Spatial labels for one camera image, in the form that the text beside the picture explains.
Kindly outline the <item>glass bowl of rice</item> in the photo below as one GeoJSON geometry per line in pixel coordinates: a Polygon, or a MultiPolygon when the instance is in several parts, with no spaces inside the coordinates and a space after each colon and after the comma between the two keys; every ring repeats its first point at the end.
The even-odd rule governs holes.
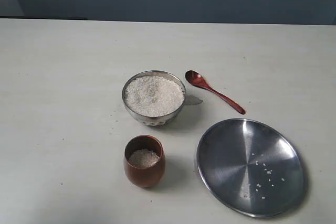
{"type": "Polygon", "coordinates": [[[149,70],[131,77],[122,89],[125,109],[146,126],[167,125],[186,105],[199,105],[200,98],[188,95],[183,82],[175,75],[149,70]]]}

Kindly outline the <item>brown wooden cup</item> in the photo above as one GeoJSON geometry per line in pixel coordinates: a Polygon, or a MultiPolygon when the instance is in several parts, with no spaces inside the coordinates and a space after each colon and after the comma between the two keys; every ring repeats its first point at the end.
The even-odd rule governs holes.
{"type": "Polygon", "coordinates": [[[150,135],[140,135],[131,139],[124,150],[124,172],[128,180],[134,185],[149,188],[157,185],[165,172],[165,153],[161,142],[150,135]],[[131,156],[139,150],[152,151],[158,160],[145,167],[131,163],[131,156]]]}

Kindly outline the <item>round steel plate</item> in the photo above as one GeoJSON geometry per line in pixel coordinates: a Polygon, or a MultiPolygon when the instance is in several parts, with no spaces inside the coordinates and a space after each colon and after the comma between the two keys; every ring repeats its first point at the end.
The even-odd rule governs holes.
{"type": "Polygon", "coordinates": [[[294,209],[307,192],[307,172],[277,130],[250,119],[212,125],[196,151],[199,175],[212,195],[243,215],[268,218],[294,209]]]}

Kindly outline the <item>red wooden spoon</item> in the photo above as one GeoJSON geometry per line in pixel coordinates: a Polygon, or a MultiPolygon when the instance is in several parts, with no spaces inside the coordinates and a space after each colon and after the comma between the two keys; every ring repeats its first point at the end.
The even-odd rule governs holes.
{"type": "Polygon", "coordinates": [[[199,74],[198,72],[194,70],[189,70],[185,73],[185,79],[193,86],[208,90],[209,92],[212,92],[213,94],[220,97],[222,100],[224,100],[228,105],[230,105],[234,110],[236,110],[238,113],[244,115],[246,114],[246,111],[243,107],[241,107],[238,103],[230,99],[229,97],[221,94],[220,92],[214,90],[204,79],[204,77],[199,74]]]}

